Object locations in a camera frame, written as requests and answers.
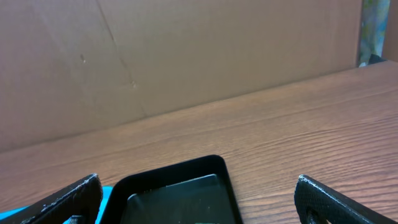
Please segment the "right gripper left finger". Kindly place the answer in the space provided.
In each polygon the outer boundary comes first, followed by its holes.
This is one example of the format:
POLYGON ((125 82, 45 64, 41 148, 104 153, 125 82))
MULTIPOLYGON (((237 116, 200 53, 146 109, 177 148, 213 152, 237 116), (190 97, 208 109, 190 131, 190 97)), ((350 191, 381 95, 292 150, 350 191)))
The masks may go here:
POLYGON ((102 198, 100 179, 93 173, 2 219, 1 223, 53 224, 64 223, 74 217, 78 223, 94 224, 102 198))

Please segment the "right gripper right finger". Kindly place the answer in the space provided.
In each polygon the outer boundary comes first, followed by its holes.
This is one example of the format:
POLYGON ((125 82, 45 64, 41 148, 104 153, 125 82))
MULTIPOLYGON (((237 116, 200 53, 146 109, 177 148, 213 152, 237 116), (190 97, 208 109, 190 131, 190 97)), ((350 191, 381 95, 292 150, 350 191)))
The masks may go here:
POLYGON ((294 202, 301 223, 397 224, 307 175, 298 177, 294 202))

